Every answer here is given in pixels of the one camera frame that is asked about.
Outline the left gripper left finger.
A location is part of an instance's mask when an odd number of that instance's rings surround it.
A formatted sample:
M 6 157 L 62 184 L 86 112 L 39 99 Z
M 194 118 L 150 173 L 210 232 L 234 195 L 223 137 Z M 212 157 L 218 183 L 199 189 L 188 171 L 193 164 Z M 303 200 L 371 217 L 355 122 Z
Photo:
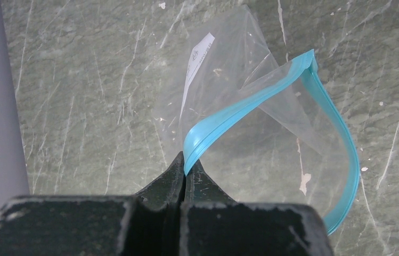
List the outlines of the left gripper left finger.
M 169 255 L 183 165 L 179 153 L 132 195 L 15 197 L 0 209 L 0 255 Z

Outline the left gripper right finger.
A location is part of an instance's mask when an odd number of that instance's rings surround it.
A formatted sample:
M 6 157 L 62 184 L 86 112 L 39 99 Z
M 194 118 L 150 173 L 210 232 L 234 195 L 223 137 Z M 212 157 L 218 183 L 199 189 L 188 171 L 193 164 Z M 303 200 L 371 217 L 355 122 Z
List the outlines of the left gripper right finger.
M 180 208 L 180 255 L 333 255 L 310 206 L 239 203 L 196 162 Z

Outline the clear zip top bag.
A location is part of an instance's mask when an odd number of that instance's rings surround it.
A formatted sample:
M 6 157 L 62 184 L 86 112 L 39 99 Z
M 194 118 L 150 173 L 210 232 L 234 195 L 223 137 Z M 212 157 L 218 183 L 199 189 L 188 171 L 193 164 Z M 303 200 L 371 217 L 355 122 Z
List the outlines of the clear zip top bag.
M 349 213 L 359 159 L 314 50 L 284 64 L 246 5 L 191 31 L 152 114 L 166 158 L 194 163 L 233 200 L 313 207 L 329 234 Z

